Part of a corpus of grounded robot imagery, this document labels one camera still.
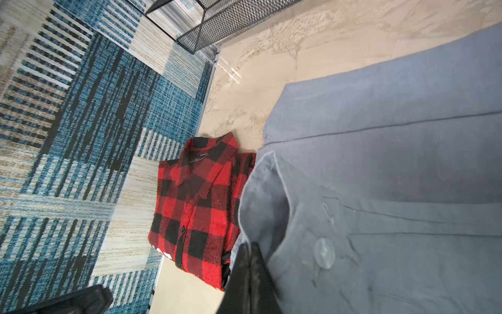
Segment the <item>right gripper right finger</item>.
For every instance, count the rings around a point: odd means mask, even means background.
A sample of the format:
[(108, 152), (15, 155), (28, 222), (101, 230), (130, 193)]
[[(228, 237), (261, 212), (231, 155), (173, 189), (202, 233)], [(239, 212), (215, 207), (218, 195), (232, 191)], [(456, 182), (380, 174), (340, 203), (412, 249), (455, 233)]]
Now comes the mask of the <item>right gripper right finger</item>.
[(277, 303), (275, 285), (269, 275), (257, 243), (251, 243), (250, 256), (250, 313), (282, 313)]

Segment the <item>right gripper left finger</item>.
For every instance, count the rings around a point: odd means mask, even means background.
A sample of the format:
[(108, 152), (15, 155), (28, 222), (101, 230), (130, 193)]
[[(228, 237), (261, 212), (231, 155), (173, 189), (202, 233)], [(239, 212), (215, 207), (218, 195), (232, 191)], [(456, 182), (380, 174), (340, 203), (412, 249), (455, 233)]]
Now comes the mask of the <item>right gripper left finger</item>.
[(234, 268), (217, 314), (250, 313), (250, 249), (240, 245)]

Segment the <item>grey long sleeve shirt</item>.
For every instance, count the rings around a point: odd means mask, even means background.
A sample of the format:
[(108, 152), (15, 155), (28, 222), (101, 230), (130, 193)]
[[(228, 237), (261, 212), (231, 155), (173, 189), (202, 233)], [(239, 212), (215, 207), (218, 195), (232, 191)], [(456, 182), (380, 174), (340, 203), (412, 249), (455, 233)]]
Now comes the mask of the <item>grey long sleeve shirt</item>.
[(282, 313), (501, 312), (501, 25), (286, 85), (239, 207)]

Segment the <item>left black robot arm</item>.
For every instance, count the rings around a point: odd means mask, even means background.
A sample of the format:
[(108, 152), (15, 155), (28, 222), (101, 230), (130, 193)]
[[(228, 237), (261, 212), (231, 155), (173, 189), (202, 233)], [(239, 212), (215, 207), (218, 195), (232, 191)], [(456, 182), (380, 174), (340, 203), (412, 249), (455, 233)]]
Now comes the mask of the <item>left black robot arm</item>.
[(113, 297), (111, 290), (103, 285), (87, 287), (51, 300), (47, 300), (19, 310), (10, 311), (13, 314), (51, 314), (51, 313), (105, 313)]

